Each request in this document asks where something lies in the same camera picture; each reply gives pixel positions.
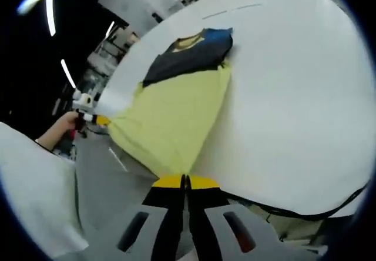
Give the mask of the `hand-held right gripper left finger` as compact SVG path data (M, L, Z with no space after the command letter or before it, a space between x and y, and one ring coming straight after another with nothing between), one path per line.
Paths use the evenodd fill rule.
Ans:
M164 176L125 216L117 249L122 260L175 260L183 231L185 175Z

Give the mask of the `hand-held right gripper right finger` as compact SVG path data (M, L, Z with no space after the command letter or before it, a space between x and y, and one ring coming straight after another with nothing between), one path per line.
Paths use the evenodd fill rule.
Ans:
M199 260L289 260L289 249L260 216L231 204L218 183L188 176L189 228Z

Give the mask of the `person's left hand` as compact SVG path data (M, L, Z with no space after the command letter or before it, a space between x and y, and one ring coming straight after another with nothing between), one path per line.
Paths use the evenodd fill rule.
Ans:
M70 111L62 115L57 121L56 121L56 127L59 132L65 133L68 130L75 129L76 126L76 120L78 118L79 114L74 111Z

